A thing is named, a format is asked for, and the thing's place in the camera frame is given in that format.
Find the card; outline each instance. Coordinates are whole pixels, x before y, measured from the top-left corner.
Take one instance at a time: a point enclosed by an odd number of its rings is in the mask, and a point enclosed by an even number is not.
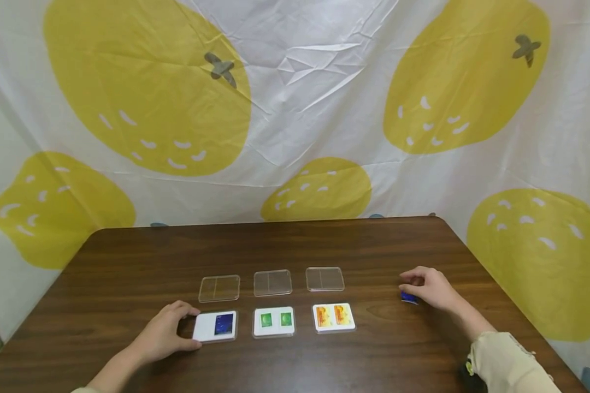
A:
[[[199,314],[194,323],[192,338],[202,343],[235,340],[237,322],[236,311]]]
[[[258,308],[253,312],[253,336],[269,338],[295,334],[292,307]]]
[[[352,308],[348,303],[314,305],[312,318],[317,332],[350,331],[356,329]]]
[[[418,297],[416,295],[411,295],[406,292],[400,291],[400,299],[403,302],[411,303],[412,305],[416,305]]]

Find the hand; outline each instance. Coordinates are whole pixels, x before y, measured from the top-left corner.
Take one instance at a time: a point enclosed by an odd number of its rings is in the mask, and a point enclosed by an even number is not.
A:
[[[429,305],[444,311],[453,311],[464,299],[452,288],[446,277],[437,269],[417,266],[400,275],[404,282],[399,288],[416,295]]]
[[[155,315],[126,350],[133,353],[142,364],[164,359],[177,351],[198,350],[201,348],[200,342],[181,338],[176,331],[181,319],[199,314],[199,310],[178,300]]]

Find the beige sleeve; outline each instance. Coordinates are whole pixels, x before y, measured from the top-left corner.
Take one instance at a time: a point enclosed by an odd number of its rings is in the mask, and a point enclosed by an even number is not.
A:
[[[489,393],[559,393],[533,353],[508,332],[484,332],[472,343],[469,360]]]
[[[92,388],[78,388],[74,390],[72,393],[98,393],[98,391]]]

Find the fabric backdrop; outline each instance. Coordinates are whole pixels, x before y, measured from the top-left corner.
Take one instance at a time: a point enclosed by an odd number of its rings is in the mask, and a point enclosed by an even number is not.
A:
[[[431,212],[590,389],[590,0],[0,0],[0,347],[99,228]]]

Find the yellow lemon pattern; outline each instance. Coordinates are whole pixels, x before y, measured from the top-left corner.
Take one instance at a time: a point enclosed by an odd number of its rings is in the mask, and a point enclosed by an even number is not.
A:
[[[571,195],[491,195],[468,226],[468,247],[546,338],[590,338],[590,207]]]
[[[357,218],[369,204],[367,173],[352,161],[313,160],[262,205],[266,221]]]
[[[245,144],[249,82],[227,38],[175,0],[54,0],[44,33],[63,94],[135,164],[213,174]]]
[[[395,70],[387,140],[429,154],[493,136],[534,87],[549,38],[547,16],[530,1],[450,0]]]
[[[133,204],[118,186],[58,152],[29,157],[0,195],[0,229],[29,264],[62,269],[97,229],[132,227]]]

